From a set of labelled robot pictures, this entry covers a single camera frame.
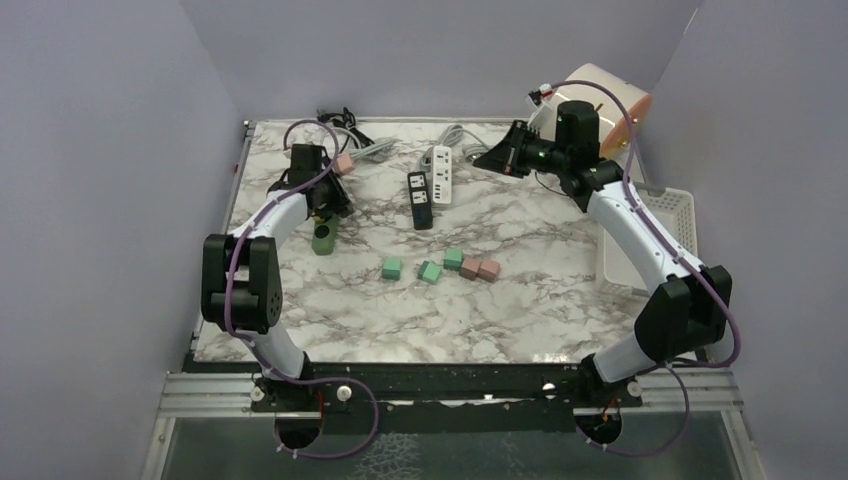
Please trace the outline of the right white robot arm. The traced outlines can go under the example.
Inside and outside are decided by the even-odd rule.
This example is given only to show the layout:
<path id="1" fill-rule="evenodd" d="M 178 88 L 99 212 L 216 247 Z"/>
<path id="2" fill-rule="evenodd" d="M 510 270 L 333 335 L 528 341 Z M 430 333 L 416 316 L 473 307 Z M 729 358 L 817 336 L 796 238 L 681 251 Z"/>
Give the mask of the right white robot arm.
<path id="1" fill-rule="evenodd" d="M 556 176 L 562 191 L 613 237 L 645 284 L 649 299 L 632 333 L 580 363 L 577 393 L 592 407 L 612 399 L 617 383 L 721 340 L 732 288 L 728 271 L 708 268 L 688 252 L 657 222 L 622 167 L 601 156 L 599 123 L 591 103 L 566 101 L 557 107 L 554 139 L 516 120 L 473 162 L 515 178 Z"/>

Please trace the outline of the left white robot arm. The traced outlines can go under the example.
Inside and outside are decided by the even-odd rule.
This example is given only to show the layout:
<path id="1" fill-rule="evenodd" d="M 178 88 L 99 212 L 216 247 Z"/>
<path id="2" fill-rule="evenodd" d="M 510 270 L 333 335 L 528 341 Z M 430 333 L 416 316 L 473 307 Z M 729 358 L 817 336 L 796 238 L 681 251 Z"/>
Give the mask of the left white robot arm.
<path id="1" fill-rule="evenodd" d="M 276 396 L 298 411 L 313 401 L 314 384 L 305 377 L 307 354 L 281 324 L 284 294 L 278 250 L 310 220 L 324 223 L 352 214 L 352 200 L 327 150 L 295 144 L 290 166 L 268 190 L 264 202 L 244 223 L 203 242 L 201 315 L 240 340 L 277 380 Z"/>

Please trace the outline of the pink plug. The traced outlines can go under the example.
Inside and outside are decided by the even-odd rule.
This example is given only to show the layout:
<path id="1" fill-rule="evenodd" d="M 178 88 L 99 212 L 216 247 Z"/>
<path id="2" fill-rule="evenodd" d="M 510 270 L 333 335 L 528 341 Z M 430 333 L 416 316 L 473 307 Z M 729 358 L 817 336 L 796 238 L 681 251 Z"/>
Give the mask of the pink plug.
<path id="1" fill-rule="evenodd" d="M 481 261 L 473 257 L 464 257 L 459 267 L 459 275 L 468 280 L 475 280 L 478 277 Z"/>
<path id="2" fill-rule="evenodd" d="M 337 159 L 334 166 L 334 171 L 339 176 L 344 176 L 352 172 L 355 168 L 354 160 L 351 155 L 347 152 L 341 153 Z"/>
<path id="3" fill-rule="evenodd" d="M 492 283 L 497 280 L 500 272 L 500 263 L 493 259 L 487 258 L 480 261 L 480 265 L 477 271 L 477 277 Z"/>

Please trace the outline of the green plug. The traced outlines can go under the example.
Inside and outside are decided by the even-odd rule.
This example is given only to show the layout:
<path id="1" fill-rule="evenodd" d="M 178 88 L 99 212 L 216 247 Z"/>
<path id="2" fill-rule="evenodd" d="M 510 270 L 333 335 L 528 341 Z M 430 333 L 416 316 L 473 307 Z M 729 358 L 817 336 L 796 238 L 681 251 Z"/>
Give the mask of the green plug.
<path id="1" fill-rule="evenodd" d="M 444 251 L 442 265 L 445 269 L 458 271 L 464 262 L 464 253 L 461 249 L 450 247 Z"/>
<path id="2" fill-rule="evenodd" d="M 383 261 L 381 278 L 385 280 L 399 280 L 402 273 L 402 260 L 396 257 L 388 257 Z"/>
<path id="3" fill-rule="evenodd" d="M 419 266 L 416 276 L 419 280 L 430 284 L 435 285 L 442 275 L 442 267 L 431 261 L 424 261 Z"/>

